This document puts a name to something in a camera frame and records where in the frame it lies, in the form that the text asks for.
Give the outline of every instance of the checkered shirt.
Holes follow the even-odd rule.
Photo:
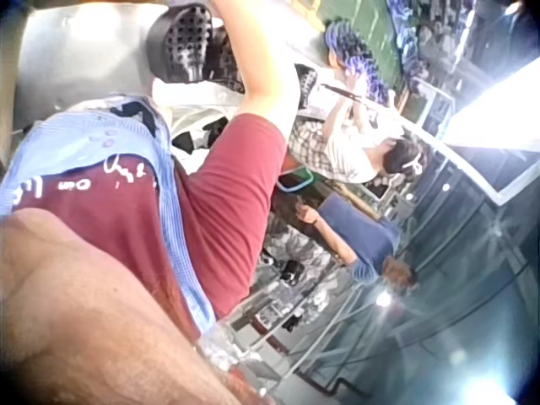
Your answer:
[[[309,170],[327,179],[348,182],[347,173],[332,166],[326,154],[323,126],[321,121],[297,116],[289,137],[289,153]]]

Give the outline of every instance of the blue t-shirt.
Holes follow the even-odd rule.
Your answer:
[[[384,218],[375,222],[336,193],[321,204],[318,212],[356,253],[354,277],[363,284],[374,283],[385,259],[397,250],[399,228]]]

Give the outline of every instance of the camouflage pants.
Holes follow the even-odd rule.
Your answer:
[[[324,270],[338,265],[328,250],[273,213],[268,217],[263,246],[274,259],[302,263],[308,278],[318,278]]]

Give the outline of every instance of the red t-shirt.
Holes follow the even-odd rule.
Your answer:
[[[243,114],[225,128],[197,173],[188,176],[176,165],[187,250],[218,318],[249,292],[284,154],[284,137],[272,123]],[[193,341],[198,331],[161,236],[153,169],[132,155],[118,164],[132,182],[118,171],[106,174],[102,162],[44,177],[41,198],[25,192],[16,209],[46,209],[115,257]]]

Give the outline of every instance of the man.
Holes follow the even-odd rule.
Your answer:
[[[192,345],[248,294],[298,81],[260,2],[212,3],[246,97],[195,175],[173,162],[145,97],[58,113],[12,159],[0,188],[2,372],[30,400],[261,401]]]
[[[346,74],[345,84],[356,95],[367,92],[364,76]],[[354,124],[346,125],[351,108]],[[367,108],[344,97],[337,100],[324,122],[297,117],[283,171],[303,165],[327,179],[355,184],[370,181],[379,173],[403,173],[409,180],[422,173],[420,146],[404,138],[392,119],[381,117],[376,122],[374,128]]]
[[[311,191],[311,195],[321,194]],[[275,192],[276,215],[270,218],[264,247],[280,260],[316,259],[325,266],[333,252],[362,284],[383,278],[396,294],[406,294],[416,285],[417,278],[411,267],[393,258],[399,244],[399,229],[345,186],[340,191],[354,206],[337,193],[324,190],[322,193],[328,197],[308,198],[314,207],[296,204],[295,214],[300,224],[290,220],[289,207],[294,196]]]

